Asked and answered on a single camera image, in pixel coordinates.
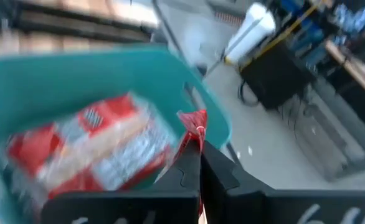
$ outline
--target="wooden shelf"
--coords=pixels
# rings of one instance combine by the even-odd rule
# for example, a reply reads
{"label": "wooden shelf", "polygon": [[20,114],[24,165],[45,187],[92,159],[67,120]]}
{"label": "wooden shelf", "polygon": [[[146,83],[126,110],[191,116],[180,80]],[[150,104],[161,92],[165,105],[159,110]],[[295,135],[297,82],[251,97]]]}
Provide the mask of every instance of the wooden shelf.
{"label": "wooden shelf", "polygon": [[[130,5],[129,3],[113,2],[112,0],[23,0],[44,6],[56,7],[68,11],[77,11],[93,16],[111,17],[112,19],[130,22],[132,24],[149,24],[156,27],[157,18],[151,8]],[[129,35],[128,30],[107,29],[109,32]],[[64,37],[44,33],[29,35],[12,32],[4,37],[0,34],[0,55],[31,53],[31,52],[63,52],[69,50],[92,50],[116,46],[117,43],[88,40],[75,37]]]}
{"label": "wooden shelf", "polygon": [[344,62],[344,55],[340,52],[339,48],[330,40],[326,41],[325,49],[328,53],[337,60],[343,67],[348,71],[348,73],[365,89],[365,68],[363,66],[356,66],[352,61]]}

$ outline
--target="white cylinder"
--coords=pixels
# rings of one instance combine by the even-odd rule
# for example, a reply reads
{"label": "white cylinder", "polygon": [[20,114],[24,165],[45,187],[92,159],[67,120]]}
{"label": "white cylinder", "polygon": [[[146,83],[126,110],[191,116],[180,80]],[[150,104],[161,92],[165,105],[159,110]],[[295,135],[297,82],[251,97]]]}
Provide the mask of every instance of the white cylinder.
{"label": "white cylinder", "polygon": [[225,52],[229,52],[225,61],[237,64],[245,54],[250,52],[264,37],[275,31],[275,20],[270,11],[260,3],[253,3],[247,10],[245,20],[239,28],[238,32],[230,39]]}

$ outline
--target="red packaged food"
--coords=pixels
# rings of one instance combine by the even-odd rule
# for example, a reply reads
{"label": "red packaged food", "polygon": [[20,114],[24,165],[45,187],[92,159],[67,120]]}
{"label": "red packaged food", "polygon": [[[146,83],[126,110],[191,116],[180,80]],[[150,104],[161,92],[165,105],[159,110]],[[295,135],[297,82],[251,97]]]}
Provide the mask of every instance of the red packaged food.
{"label": "red packaged food", "polygon": [[207,128],[207,111],[199,110],[193,113],[178,113],[178,117],[187,129],[187,133],[184,135],[180,145],[180,150],[186,146],[190,139],[193,139],[198,141],[199,149],[202,152]]}
{"label": "red packaged food", "polygon": [[45,192],[40,198],[48,199],[76,190],[136,185],[165,166],[176,153],[175,139],[149,103],[126,95],[16,134],[3,151],[11,167],[21,171],[14,174],[24,174],[37,185],[33,189],[31,184],[16,184],[20,194],[34,197],[34,204],[41,207],[44,202],[30,193]]}

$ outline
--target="gray tile floor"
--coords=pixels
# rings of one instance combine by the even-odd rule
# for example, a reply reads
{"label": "gray tile floor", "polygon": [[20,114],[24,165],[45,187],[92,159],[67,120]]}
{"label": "gray tile floor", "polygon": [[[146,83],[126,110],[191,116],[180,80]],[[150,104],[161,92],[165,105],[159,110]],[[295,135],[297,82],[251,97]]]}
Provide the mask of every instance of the gray tile floor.
{"label": "gray tile floor", "polygon": [[[214,52],[220,52],[237,30],[214,18],[204,0],[159,1],[190,64],[212,65],[217,60]],[[150,0],[133,3],[138,2],[151,5]],[[279,115],[268,113],[261,106],[242,105],[237,99],[240,77],[234,68],[220,65],[204,81],[229,116],[231,142],[247,172],[277,189],[365,189],[365,173],[333,183],[325,181],[303,155],[293,132]]]}

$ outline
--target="black cable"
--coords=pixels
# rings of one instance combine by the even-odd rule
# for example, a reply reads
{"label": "black cable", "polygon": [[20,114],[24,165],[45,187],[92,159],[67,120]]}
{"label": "black cable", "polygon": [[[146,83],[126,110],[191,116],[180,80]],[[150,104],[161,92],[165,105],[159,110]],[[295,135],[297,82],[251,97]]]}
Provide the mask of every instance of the black cable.
{"label": "black cable", "polygon": [[227,148],[228,152],[231,155],[232,160],[235,162],[235,164],[237,164],[239,167],[243,167],[242,163],[240,162],[238,156],[237,156],[237,152],[234,150],[234,148],[231,145],[231,142],[228,142],[225,147]]}
{"label": "black cable", "polygon": [[302,103],[302,100],[299,98],[299,107],[298,107],[298,109],[297,109],[295,122],[294,122],[294,124],[293,124],[293,133],[295,134],[295,139],[296,139],[296,140],[297,140],[297,135],[296,135],[296,123],[297,123],[297,119],[298,119],[298,117],[299,117],[299,112],[300,112],[301,103]]}
{"label": "black cable", "polygon": [[290,116],[292,115],[292,111],[293,111],[293,108],[295,107],[295,101],[294,99],[292,98],[292,104],[290,106],[290,109],[289,109],[289,113],[288,113],[288,127],[290,128]]}
{"label": "black cable", "polygon": [[245,100],[245,98],[244,98],[245,84],[246,84],[245,80],[242,80],[242,83],[240,84],[239,89],[238,89],[238,99],[240,99],[241,102],[246,106],[250,106],[250,107],[257,106],[260,103],[258,99],[254,102],[248,102],[247,100]]}
{"label": "black cable", "polygon": [[283,105],[278,107],[278,112],[280,112],[281,114],[281,117],[282,117],[282,121],[284,120],[284,117],[283,117]]}

